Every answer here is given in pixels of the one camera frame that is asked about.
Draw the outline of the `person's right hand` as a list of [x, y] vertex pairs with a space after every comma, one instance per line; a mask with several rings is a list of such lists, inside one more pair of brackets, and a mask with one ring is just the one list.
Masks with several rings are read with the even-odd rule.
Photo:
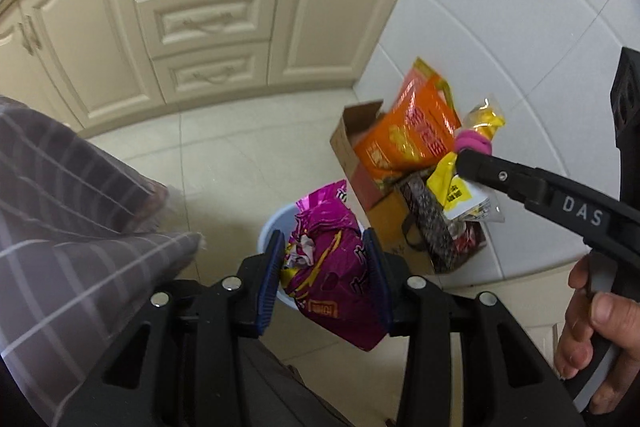
[[565, 324], [554, 355], [561, 377], [571, 379], [593, 357], [596, 334], [620, 347], [620, 357], [590, 401], [590, 412], [611, 413], [622, 403], [639, 375], [639, 303], [599, 291], [587, 295], [589, 258], [580, 259], [568, 276], [574, 295], [565, 312]]

